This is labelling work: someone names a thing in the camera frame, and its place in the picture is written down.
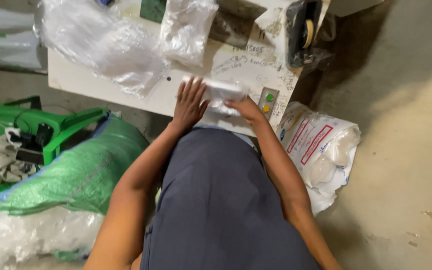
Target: green woven sack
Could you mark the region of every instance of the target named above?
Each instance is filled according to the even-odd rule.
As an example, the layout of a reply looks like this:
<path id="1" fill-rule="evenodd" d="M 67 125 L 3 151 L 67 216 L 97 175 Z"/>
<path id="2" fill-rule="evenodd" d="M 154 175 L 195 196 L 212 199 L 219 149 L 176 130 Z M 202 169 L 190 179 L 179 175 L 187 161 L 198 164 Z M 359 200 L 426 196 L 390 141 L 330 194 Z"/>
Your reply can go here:
<path id="1" fill-rule="evenodd" d="M 148 145 L 135 126 L 110 117 L 92 138 L 1 192 L 0 210 L 27 215 L 61 205 L 106 214 L 116 183 Z"/>

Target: hand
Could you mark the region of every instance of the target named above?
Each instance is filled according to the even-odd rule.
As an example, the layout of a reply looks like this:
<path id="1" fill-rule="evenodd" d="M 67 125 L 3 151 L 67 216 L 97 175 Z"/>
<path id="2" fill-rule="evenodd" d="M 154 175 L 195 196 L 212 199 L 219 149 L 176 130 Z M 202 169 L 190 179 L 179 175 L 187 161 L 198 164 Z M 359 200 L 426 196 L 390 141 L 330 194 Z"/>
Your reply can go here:
<path id="1" fill-rule="evenodd" d="M 268 122 L 261 109 L 249 96 L 246 96 L 242 101 L 226 100 L 224 105 L 237 109 L 244 120 L 253 127 Z"/>
<path id="2" fill-rule="evenodd" d="M 203 78 L 194 82 L 191 77 L 188 83 L 182 82 L 177 90 L 176 107 L 173 120 L 169 123 L 179 135 L 182 135 L 198 123 L 208 107 L 209 100 L 201 103 L 201 98 L 206 91 L 206 84 L 201 83 Z"/>

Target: green plastic chair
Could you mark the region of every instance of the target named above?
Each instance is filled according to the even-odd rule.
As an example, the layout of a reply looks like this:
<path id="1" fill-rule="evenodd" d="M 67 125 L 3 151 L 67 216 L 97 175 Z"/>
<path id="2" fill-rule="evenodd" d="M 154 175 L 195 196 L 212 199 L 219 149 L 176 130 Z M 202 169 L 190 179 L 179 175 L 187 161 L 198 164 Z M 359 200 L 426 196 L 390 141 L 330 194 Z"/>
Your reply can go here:
<path id="1" fill-rule="evenodd" d="M 30 107 L 21 107 L 30 103 Z M 73 134 L 98 121 L 107 114 L 104 107 L 86 109 L 69 115 L 58 115 L 41 110 L 41 98 L 33 95 L 28 98 L 0 104 L 0 135 L 4 129 L 17 126 L 22 132 L 36 135 L 38 125 L 46 123 L 54 129 L 50 142 L 43 147 L 44 165 L 50 164 L 64 150 L 62 144 Z"/>

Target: white plastic bag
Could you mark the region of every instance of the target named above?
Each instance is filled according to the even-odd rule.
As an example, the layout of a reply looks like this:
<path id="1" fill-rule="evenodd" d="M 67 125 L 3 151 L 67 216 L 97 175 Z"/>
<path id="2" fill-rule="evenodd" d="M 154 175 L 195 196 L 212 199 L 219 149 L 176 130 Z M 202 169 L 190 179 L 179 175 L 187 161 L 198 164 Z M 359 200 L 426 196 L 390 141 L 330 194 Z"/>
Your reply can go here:
<path id="1" fill-rule="evenodd" d="M 189 79 L 189 76 L 183 76 L 183 82 L 187 83 Z M 204 78 L 202 82 L 206 84 L 206 92 L 202 96 L 202 100 L 210 100 L 206 109 L 207 111 L 224 114 L 226 116 L 241 115 L 237 109 L 226 107 L 226 105 L 224 105 L 224 101 L 242 101 L 243 98 L 245 98 L 250 93 L 248 86 L 239 82 L 231 83 L 206 78 Z"/>
<path id="2" fill-rule="evenodd" d="M 288 104 L 276 134 L 307 186 L 314 214 L 333 204 L 348 183 L 360 142 L 358 125 Z"/>
<path id="3" fill-rule="evenodd" d="M 19 263 L 38 254 L 75 250 L 85 255 L 93 248 L 103 220 L 101 214 L 61 206 L 27 216 L 0 211 L 0 269 L 12 258 Z"/>
<path id="4" fill-rule="evenodd" d="M 124 92 L 146 97 L 169 69 L 156 36 L 93 0 L 42 0 L 39 13 L 45 46 Z"/>
<path id="5" fill-rule="evenodd" d="M 184 65 L 203 66 L 218 8 L 214 0 L 167 0 L 159 35 L 163 54 Z"/>
<path id="6" fill-rule="evenodd" d="M 34 15 L 0 9 L 0 66 L 40 69 Z"/>

